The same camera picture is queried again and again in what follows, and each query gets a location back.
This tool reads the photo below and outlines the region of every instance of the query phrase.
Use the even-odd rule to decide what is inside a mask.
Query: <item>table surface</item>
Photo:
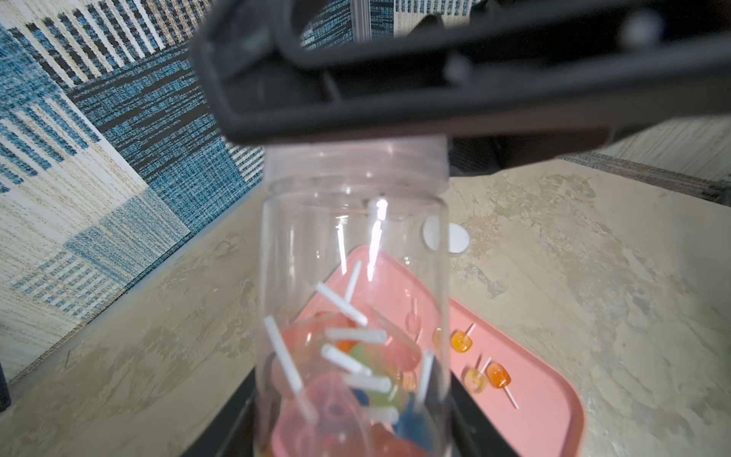
[[[263,192],[12,386],[3,456],[176,456],[254,365]],[[731,208],[557,160],[453,179],[457,300],[563,373],[585,456],[731,455]]]

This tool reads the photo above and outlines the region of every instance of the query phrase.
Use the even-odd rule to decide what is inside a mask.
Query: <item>clear plastic jar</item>
[[[260,455],[447,452],[448,180],[443,137],[267,147]]]

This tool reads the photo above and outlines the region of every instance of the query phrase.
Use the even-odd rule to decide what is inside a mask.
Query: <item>black base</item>
[[[2,372],[2,364],[0,364],[0,412],[10,407],[10,391],[7,390],[7,382],[5,382],[5,373]]]
[[[256,408],[254,370],[183,457],[253,457]],[[517,457],[465,388],[452,374],[452,454],[455,457]]]

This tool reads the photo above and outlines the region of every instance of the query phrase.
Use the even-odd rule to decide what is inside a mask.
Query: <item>lollipop stick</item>
[[[330,343],[322,345],[320,355],[328,362],[334,363],[343,370],[350,371],[353,374],[362,374],[364,376],[371,376],[373,374],[369,367],[363,365]]]
[[[292,393],[295,394],[295,398],[297,399],[297,403],[300,405],[300,410],[302,411],[303,416],[311,425],[316,424],[318,421],[317,411],[307,397],[302,395],[302,391],[304,390],[302,377],[300,376],[300,372],[297,370],[295,362],[292,360],[292,356],[289,354],[289,350],[287,349],[287,345],[284,343],[284,339],[281,337],[279,327],[277,327],[276,322],[274,322],[274,317],[267,316],[264,318],[264,328],[269,335],[269,340],[274,348],[274,353],[279,358],[281,369],[284,371],[284,377],[287,378],[289,388],[292,390]]]
[[[381,423],[397,423],[398,422],[398,410],[395,407],[366,407],[363,411],[367,416],[375,421]]]
[[[391,384],[391,379],[388,376],[363,376],[362,374],[343,373],[340,377],[348,387],[354,389],[389,393],[393,386]]]
[[[490,365],[490,362],[492,362],[492,361],[493,361],[493,358],[488,357],[488,361],[485,362],[485,366],[482,367],[482,369],[480,370],[480,373],[485,374],[485,370],[488,369],[488,365]]]
[[[340,298],[340,295],[334,293],[333,290],[330,289],[328,286],[321,282],[318,282],[316,289],[317,292],[323,294],[325,298],[331,301],[333,305],[340,308],[343,314],[360,324],[361,327],[368,326],[368,318],[366,317],[366,315],[358,311],[353,305],[345,301],[343,298]]]
[[[350,340],[372,344],[385,344],[388,341],[388,333],[383,329],[331,327],[325,329],[325,336],[334,341]]]
[[[353,272],[350,273],[350,280],[348,281],[348,288],[345,289],[345,296],[343,299],[350,303],[353,299],[353,293],[355,292],[355,285],[358,283],[358,276],[360,275],[360,269],[363,267],[363,262],[358,260],[353,267]]]
[[[509,388],[507,388],[507,387],[505,387],[505,388],[503,388],[503,389],[505,389],[505,393],[507,393],[507,396],[509,396],[509,397],[510,397],[510,401],[512,401],[512,405],[513,405],[513,406],[514,406],[514,407],[515,407],[516,409],[520,409],[520,408],[518,407],[518,404],[517,404],[517,403],[515,403],[515,399],[514,399],[514,398],[512,397],[512,394],[510,393],[510,389],[509,389]]]
[[[284,376],[287,378],[289,388],[292,389],[292,393],[299,395],[304,388],[302,377],[300,376],[300,372],[297,371],[297,366],[292,360],[292,356],[289,354],[289,350],[287,350],[287,345],[284,343],[281,333],[279,333],[279,327],[276,326],[276,322],[274,322],[272,316],[264,318],[264,328],[269,335],[269,340],[272,342],[276,356],[279,357],[279,363],[281,364],[282,370],[284,370]]]
[[[419,384],[416,387],[416,396],[414,397],[414,405],[421,408],[426,399],[426,391],[429,389],[429,378],[431,377],[431,367],[434,364],[434,352],[431,349],[424,352],[424,358],[421,365],[421,376],[419,376]]]

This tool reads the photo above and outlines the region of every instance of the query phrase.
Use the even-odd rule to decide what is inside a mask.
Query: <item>candy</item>
[[[309,319],[295,321],[286,330],[281,332],[287,349],[295,359],[311,358],[319,352],[325,342],[325,331],[328,328],[355,328],[355,322],[345,314],[321,311]],[[337,346],[343,352],[350,351],[357,341],[340,341]]]
[[[422,319],[417,310],[416,297],[412,297],[412,311],[406,315],[406,329],[412,335],[422,330]]]
[[[469,337],[470,333],[474,330],[474,324],[470,325],[467,329],[467,333],[458,330],[452,337],[452,347],[457,352],[467,352],[472,347],[472,338]]]
[[[442,329],[440,327],[434,329],[434,333],[431,334],[431,342],[437,349],[442,347]]]
[[[275,457],[375,455],[370,420],[337,373],[316,379],[302,395],[313,406],[317,420],[315,424],[306,420],[300,402],[288,403],[272,433]]]
[[[374,447],[379,457],[427,457],[427,453],[414,443],[395,437],[380,424],[371,429]]]
[[[505,368],[500,365],[499,363],[491,363],[488,366],[488,378],[490,379],[490,382],[493,383],[495,387],[498,389],[504,389],[505,393],[507,394],[508,398],[510,398],[510,401],[512,402],[512,405],[516,409],[518,408],[518,404],[515,403],[515,399],[512,397],[512,394],[510,393],[510,389],[507,388],[508,384],[510,384],[510,375],[507,373]]]
[[[469,367],[467,371],[465,371],[464,375],[462,376],[462,382],[464,383],[464,387],[467,388],[472,393],[481,393],[487,386],[488,386],[488,378],[485,376],[485,369],[490,365],[490,361],[493,360],[492,358],[489,358],[488,361],[485,363],[485,366],[482,367],[481,370],[477,370],[474,367]]]
[[[398,423],[393,425],[397,437],[409,440],[427,452],[434,450],[434,439],[438,436],[436,427],[423,408],[416,406],[416,398],[409,394],[409,404],[401,413]]]
[[[375,407],[393,406],[399,412],[406,409],[409,402],[409,394],[401,385],[401,372],[389,366],[384,366],[382,361],[368,351],[370,344],[361,343],[350,351],[350,357],[358,360],[373,370],[374,377],[387,377],[391,380],[391,389],[388,392],[377,390],[363,390],[368,396],[368,403]]]
[[[417,386],[417,376],[413,371],[406,371],[401,375],[401,386],[406,392],[413,392]]]

